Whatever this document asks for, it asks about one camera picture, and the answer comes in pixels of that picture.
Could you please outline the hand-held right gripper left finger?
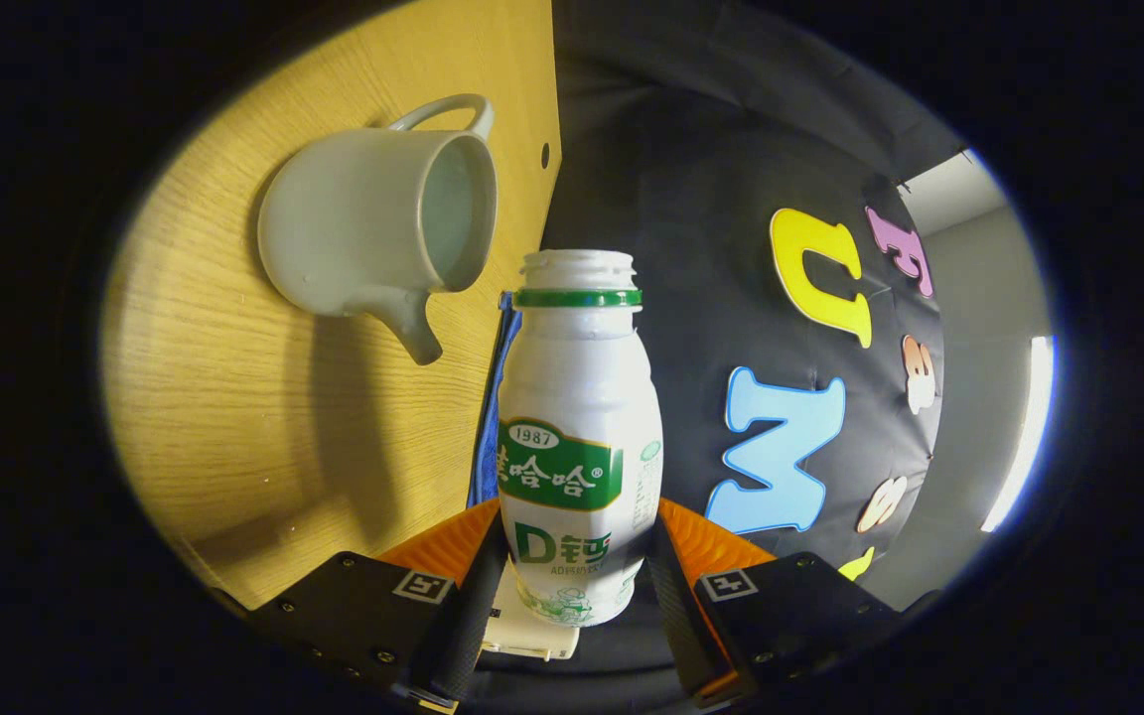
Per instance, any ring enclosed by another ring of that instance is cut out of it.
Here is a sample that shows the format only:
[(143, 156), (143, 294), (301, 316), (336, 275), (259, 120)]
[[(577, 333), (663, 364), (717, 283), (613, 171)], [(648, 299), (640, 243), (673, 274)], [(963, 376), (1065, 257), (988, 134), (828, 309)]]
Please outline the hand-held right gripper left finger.
[(336, 553), (248, 623), (381, 696), (451, 709), (467, 696), (507, 556), (488, 500), (376, 557)]

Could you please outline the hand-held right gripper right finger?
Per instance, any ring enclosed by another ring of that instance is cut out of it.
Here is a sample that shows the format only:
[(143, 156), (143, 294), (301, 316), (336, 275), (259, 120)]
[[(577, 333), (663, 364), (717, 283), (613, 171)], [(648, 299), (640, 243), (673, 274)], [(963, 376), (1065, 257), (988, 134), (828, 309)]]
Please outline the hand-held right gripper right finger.
[(815, 553), (772, 555), (667, 499), (648, 567), (681, 686), (704, 709), (799, 688), (901, 625)]

